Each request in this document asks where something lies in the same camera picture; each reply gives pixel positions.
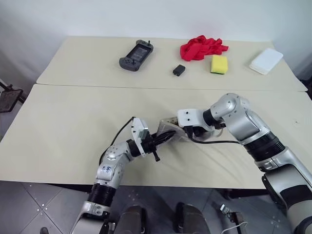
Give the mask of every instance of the red cloth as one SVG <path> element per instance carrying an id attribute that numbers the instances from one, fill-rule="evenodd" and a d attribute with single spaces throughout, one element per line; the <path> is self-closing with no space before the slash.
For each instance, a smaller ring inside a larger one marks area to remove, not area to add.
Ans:
<path id="1" fill-rule="evenodd" d="M 223 51 L 227 51 L 228 46 L 222 45 L 222 40 L 213 38 L 206 39 L 204 35 L 190 39 L 180 48 L 180 55 L 186 61 L 202 60 L 205 55 L 221 55 Z"/>

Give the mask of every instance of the table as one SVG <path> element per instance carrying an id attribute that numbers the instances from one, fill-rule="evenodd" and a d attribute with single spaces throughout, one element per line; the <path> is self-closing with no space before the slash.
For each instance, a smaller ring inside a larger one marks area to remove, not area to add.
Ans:
<path id="1" fill-rule="evenodd" d="M 303 92 L 234 91 L 312 170 L 312 102 Z M 206 109 L 226 91 L 35 85 L 0 144 L 0 179 L 92 184 L 101 153 L 133 115 L 151 133 L 162 118 Z M 117 142 L 131 137 L 126 128 Z M 232 140 L 224 131 L 220 140 Z M 130 163 L 123 185 L 263 188 L 262 173 L 237 144 L 168 143 Z"/>
<path id="2" fill-rule="evenodd" d="M 225 75 L 211 74 L 211 56 L 202 61 L 180 58 L 185 39 L 150 39 L 154 51 L 137 72 L 122 69 L 119 58 L 126 56 L 137 38 L 69 37 L 38 78 L 49 85 L 103 86 L 164 89 L 216 89 L 257 91 L 306 91 L 284 60 L 267 75 L 249 68 L 250 62 L 270 42 L 224 41 L 230 48 L 223 55 L 229 61 Z M 185 72 L 172 74 L 179 64 Z"/>

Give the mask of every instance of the white container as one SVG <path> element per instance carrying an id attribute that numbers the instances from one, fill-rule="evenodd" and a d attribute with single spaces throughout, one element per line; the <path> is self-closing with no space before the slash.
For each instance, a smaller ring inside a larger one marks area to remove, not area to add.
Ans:
<path id="1" fill-rule="evenodd" d="M 258 73 L 266 75 L 282 58 L 282 53 L 274 49 L 267 48 L 251 62 L 249 67 Z"/>

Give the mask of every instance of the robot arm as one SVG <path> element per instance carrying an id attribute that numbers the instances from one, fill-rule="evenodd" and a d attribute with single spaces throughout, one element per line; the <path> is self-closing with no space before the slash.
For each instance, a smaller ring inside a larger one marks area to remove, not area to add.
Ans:
<path id="1" fill-rule="evenodd" d="M 246 99 L 226 94 L 209 110 L 179 110 L 177 118 L 189 137 L 193 137 L 189 129 L 194 126 L 212 132 L 216 126 L 226 126 L 264 172 L 262 181 L 271 197 L 286 206 L 294 233 L 312 233 L 312 175 L 249 109 Z"/>
<path id="2" fill-rule="evenodd" d="M 73 225 L 71 234 L 106 234 L 111 233 L 112 225 L 108 222 L 110 207 L 116 189 L 120 185 L 125 166 L 138 156 L 153 153 L 159 161 L 156 146 L 169 140 L 175 131 L 161 135 L 150 135 L 146 123 L 134 118 L 131 126 L 133 140 L 127 140 L 110 146 L 100 160 L 96 180 L 88 199 Z"/>

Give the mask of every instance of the controller screen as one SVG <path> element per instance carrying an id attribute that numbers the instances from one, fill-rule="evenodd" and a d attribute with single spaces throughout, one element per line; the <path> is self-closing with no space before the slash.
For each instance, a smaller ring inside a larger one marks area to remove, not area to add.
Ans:
<path id="1" fill-rule="evenodd" d="M 134 50 L 131 51 L 129 58 L 134 59 L 135 61 L 138 62 L 142 62 L 144 58 L 148 55 L 150 50 L 151 49 L 148 47 L 136 45 Z"/>

